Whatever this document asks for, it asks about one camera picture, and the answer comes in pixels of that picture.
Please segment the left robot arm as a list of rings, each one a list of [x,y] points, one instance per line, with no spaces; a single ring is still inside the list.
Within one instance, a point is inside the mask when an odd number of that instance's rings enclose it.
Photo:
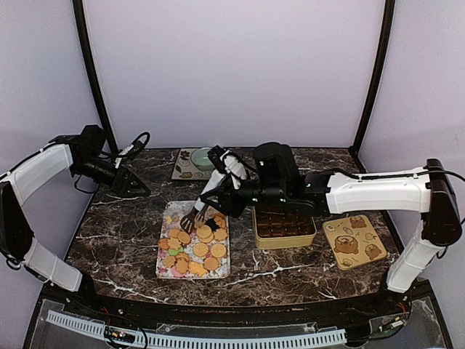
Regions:
[[[44,283],[76,293],[74,305],[87,317],[102,312],[102,300],[93,294],[94,281],[67,264],[36,237],[23,207],[28,199],[57,175],[68,171],[106,186],[119,198],[150,195],[150,189],[125,167],[146,147],[150,133],[138,135],[123,150],[105,152],[104,130],[86,125],[78,135],[59,135],[33,155],[1,175],[1,253],[7,264],[26,269]]]

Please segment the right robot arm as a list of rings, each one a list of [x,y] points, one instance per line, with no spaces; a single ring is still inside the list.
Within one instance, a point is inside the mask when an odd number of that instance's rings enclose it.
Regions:
[[[359,211],[420,213],[417,231],[387,271],[386,288],[371,298],[371,310],[379,316],[396,307],[398,293],[407,292],[433,257],[462,235],[450,172],[437,159],[401,172],[331,169],[302,175],[291,148],[277,142],[253,149],[254,167],[219,146],[209,150],[208,158],[215,169],[195,203],[195,218],[206,206],[231,217],[240,217],[248,206],[276,206],[310,217]]]

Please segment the round patterned biscuit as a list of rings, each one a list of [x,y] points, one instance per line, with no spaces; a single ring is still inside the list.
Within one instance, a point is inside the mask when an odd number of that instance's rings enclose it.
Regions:
[[[212,235],[212,230],[209,226],[203,225],[196,229],[199,239],[208,239]]]

